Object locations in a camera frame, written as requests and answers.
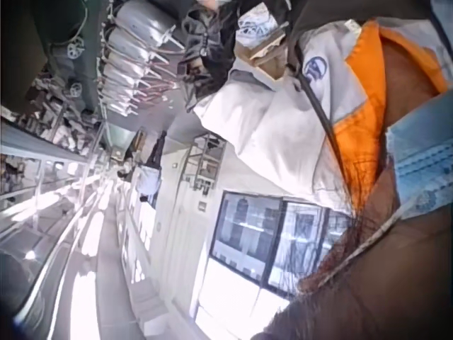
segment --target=surgical mask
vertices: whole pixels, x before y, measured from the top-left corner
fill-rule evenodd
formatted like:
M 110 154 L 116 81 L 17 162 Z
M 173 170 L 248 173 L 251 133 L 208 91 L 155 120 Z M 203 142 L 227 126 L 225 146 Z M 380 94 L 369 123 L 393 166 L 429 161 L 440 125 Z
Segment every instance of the surgical mask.
M 453 90 L 400 119 L 386 138 L 400 203 L 415 199 L 402 219 L 453 202 Z

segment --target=metal bar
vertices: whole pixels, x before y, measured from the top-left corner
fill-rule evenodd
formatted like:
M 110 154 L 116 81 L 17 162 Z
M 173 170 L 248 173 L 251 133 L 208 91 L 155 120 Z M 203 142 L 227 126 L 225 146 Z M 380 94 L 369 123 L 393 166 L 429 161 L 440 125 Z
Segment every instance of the metal bar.
M 89 162 L 87 164 L 85 164 L 84 175 L 82 176 L 82 184 L 81 184 L 80 191 L 79 191 L 79 199 L 78 199 L 78 202 L 77 202 L 77 207 L 79 207 L 81 205 L 81 202 L 84 199 L 84 195 L 85 195 L 85 181 L 86 181 L 86 178 L 88 177 L 88 174 L 90 172 L 91 164 L 93 163 L 93 160 L 94 160 L 94 158 L 93 158 L 94 157 L 94 151 L 96 150 L 96 147 L 98 146 L 99 142 L 101 141 L 102 134 L 104 133 L 105 125 L 106 125 L 106 121 L 104 120 L 101 123 L 101 126 L 99 127 L 98 134 L 96 135 L 96 138 L 93 141 L 93 144 L 91 145 L 90 150 L 88 151 Z
M 99 193 L 98 195 L 98 199 L 96 200 L 96 202 L 91 206 L 91 209 L 90 211 L 86 214 L 86 216 L 89 216 L 91 215 L 91 213 L 93 212 L 93 209 L 98 205 L 98 202 L 99 200 L 101 199 L 102 195 L 104 194 L 105 192 L 105 188 L 107 187 L 107 184 L 105 183 L 104 186 L 103 186 L 103 190 L 101 193 Z M 55 331 L 55 324 L 57 323 L 57 315 L 58 315 L 58 309 L 59 309 L 59 301 L 61 299 L 61 296 L 62 296 L 62 291 L 63 291 L 63 285 L 64 285 L 64 280 L 66 278 L 66 274 L 67 274 L 67 271 L 68 271 L 68 264 L 69 264 L 69 260 L 71 258 L 71 255 L 75 252 L 76 250 L 76 247 L 77 245 L 79 244 L 79 240 L 80 240 L 80 237 L 82 235 L 82 232 L 84 230 L 84 227 L 88 224 L 88 221 L 86 221 L 85 225 L 81 226 L 78 230 L 78 232 L 76 233 L 76 236 L 74 238 L 74 241 L 72 242 L 72 245 L 71 245 L 71 249 L 69 250 L 69 254 L 68 254 L 68 257 L 66 258 L 66 261 L 64 262 L 64 269 L 63 269 L 63 272 L 62 272 L 62 276 L 60 277 L 60 280 L 59 280 L 59 284 L 58 284 L 58 290 L 57 290 L 57 296 L 55 297 L 55 304 L 54 304 L 54 307 L 53 307 L 53 311 L 52 311 L 52 320 L 50 322 L 50 327 L 49 327 L 49 333 L 47 334 L 47 340 L 52 340 L 52 337 L 54 335 L 54 331 Z
M 194 180 L 194 184 L 193 184 L 194 190 L 198 189 L 198 187 L 197 187 L 198 175 L 200 175 L 201 166 L 203 163 L 203 155 L 206 153 L 207 143 L 209 142 L 209 136 L 211 134 L 207 134 L 207 135 L 208 135 L 208 137 L 205 138 L 205 145 L 203 146 L 202 156 L 200 157 L 200 160 L 198 161 L 197 171 L 195 172 L 195 178 L 193 179 Z
M 57 130 L 59 126 L 62 124 L 63 121 L 63 115 L 67 110 L 67 103 L 63 103 L 62 108 L 58 112 L 58 116 L 56 119 L 54 119 L 54 125 L 52 126 L 52 130 L 50 131 L 50 136 L 46 138 L 49 142 L 53 144 L 53 140 L 55 138 L 55 135 L 57 134 Z M 38 196 L 41 194 L 41 186 L 42 182 L 44 181 L 44 176 L 45 176 L 45 166 L 46 166 L 46 160 L 41 159 L 40 162 L 40 167 L 38 170 L 38 183 L 36 184 L 36 189 L 35 189 L 35 208 L 36 212 L 33 214 L 33 229 L 38 230 L 38 224 L 40 221 L 40 212 L 38 210 Z

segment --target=blue logo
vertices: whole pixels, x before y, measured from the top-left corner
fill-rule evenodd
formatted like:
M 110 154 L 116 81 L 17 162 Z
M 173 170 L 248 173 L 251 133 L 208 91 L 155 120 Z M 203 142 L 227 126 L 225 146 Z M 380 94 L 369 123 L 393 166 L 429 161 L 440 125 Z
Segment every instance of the blue logo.
M 322 57 L 311 58 L 304 67 L 304 75 L 311 82 L 322 79 L 327 72 L 327 62 Z

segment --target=wall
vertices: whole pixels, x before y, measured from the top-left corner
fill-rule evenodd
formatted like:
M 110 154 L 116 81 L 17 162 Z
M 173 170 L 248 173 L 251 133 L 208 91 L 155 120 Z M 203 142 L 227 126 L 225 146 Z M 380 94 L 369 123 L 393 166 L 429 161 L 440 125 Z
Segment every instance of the wall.
M 187 182 L 178 185 L 185 153 L 181 150 L 162 159 L 163 183 L 150 247 L 151 281 L 172 315 L 168 323 L 174 334 L 180 339 L 202 339 L 190 317 L 195 312 L 223 192 L 287 193 L 255 174 L 227 145 L 217 185 L 204 197 Z M 197 208 L 200 201 L 207 204 L 205 212 Z

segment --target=floor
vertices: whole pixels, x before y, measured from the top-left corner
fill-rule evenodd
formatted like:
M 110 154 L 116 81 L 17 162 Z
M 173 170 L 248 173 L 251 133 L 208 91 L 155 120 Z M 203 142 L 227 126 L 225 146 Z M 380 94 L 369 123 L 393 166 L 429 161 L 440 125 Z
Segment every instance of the floor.
M 113 195 L 104 216 L 96 276 L 101 339 L 144 339 L 130 306 L 129 290 L 122 270 Z

